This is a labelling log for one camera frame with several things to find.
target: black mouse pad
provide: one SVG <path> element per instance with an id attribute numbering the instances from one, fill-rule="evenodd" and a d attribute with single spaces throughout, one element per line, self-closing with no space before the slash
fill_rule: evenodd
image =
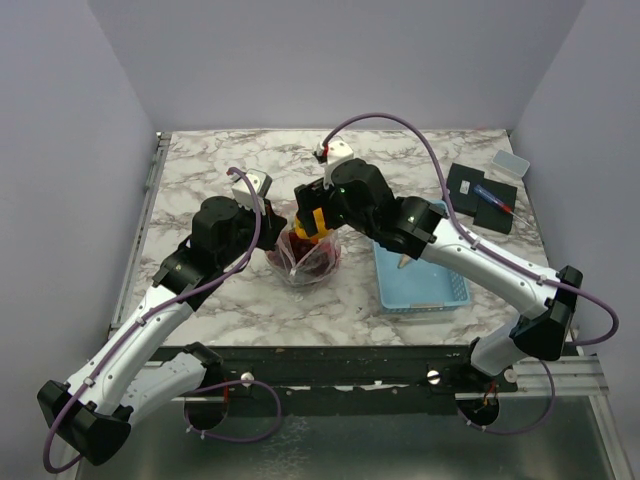
<path id="1" fill-rule="evenodd" d="M 486 178 L 482 180 L 481 185 L 512 209 L 515 209 L 516 196 L 518 195 L 518 189 L 516 187 Z M 481 198 L 478 202 L 478 211 L 476 212 L 473 224 L 495 232 L 509 234 L 509 232 L 511 232 L 511 226 L 513 225 L 513 216 L 490 205 Z"/>
<path id="2" fill-rule="evenodd" d="M 456 212 L 474 216 L 478 210 L 478 195 L 473 191 L 473 187 L 480 184 L 484 178 L 482 170 L 465 167 L 458 163 L 451 165 L 449 176 L 447 177 L 447 188 L 449 198 Z"/>

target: gray wall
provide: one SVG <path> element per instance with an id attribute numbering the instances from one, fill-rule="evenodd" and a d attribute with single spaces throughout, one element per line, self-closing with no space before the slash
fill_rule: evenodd
<path id="1" fill-rule="evenodd" d="M 84 0 L 0 15 L 0 478 L 52 478 L 36 392 L 106 338 L 155 135 Z"/>
<path id="2" fill-rule="evenodd" d="M 372 110 L 512 128 L 583 3 L 90 0 L 167 130 L 332 127 Z"/>
<path id="3" fill-rule="evenodd" d="M 615 306 L 620 332 L 597 347 L 627 453 L 640 477 L 640 2 L 589 0 L 513 134 L 555 266 Z M 581 302 L 584 337 L 609 326 Z"/>

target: plastic bag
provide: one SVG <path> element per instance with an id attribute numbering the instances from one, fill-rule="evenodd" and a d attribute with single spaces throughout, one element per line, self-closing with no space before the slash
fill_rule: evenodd
<path id="1" fill-rule="evenodd" d="M 340 264 L 338 232 L 334 230 L 314 244 L 295 234 L 290 218 L 280 232 L 275 250 L 266 254 L 271 267 L 289 285 L 317 283 L 332 275 Z"/>

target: marble surface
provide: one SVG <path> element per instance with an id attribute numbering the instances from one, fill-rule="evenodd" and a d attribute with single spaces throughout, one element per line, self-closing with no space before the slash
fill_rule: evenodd
<path id="1" fill-rule="evenodd" d="M 209 196 L 229 195 L 230 166 L 257 168 L 274 179 L 269 198 L 276 211 L 293 208 L 293 190 L 322 174 L 311 149 L 320 130 L 202 131 L 173 134 L 144 244 L 129 312 L 137 305 L 163 258 L 190 233 L 192 215 Z M 516 213 L 535 225 L 522 182 L 489 171 L 498 150 L 511 151 L 506 132 L 427 131 L 445 174 L 452 162 L 487 171 L 487 177 L 518 187 Z M 427 154 L 411 134 L 347 131 L 341 137 L 356 155 L 375 163 L 396 195 L 440 198 Z M 462 223 L 472 219 L 459 215 Z M 536 229 L 515 221 L 509 236 L 472 229 L 503 248 L 547 265 Z M 370 240 L 348 227 L 340 230 L 339 271 L 315 288 L 285 286 L 256 251 L 248 268 L 218 289 L 200 310 L 166 340 L 166 345 L 200 341 L 208 345 L 399 345 L 466 344 L 516 315 L 502 299 L 471 283 L 472 303 L 452 312 L 384 315 Z"/>

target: blue plastic basket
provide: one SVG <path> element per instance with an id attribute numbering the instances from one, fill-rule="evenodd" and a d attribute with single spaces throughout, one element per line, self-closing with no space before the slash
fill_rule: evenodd
<path id="1" fill-rule="evenodd" d="M 423 260 L 398 268 L 402 255 L 377 243 L 373 254 L 384 313 L 448 311 L 471 303 L 469 284 L 459 273 Z"/>

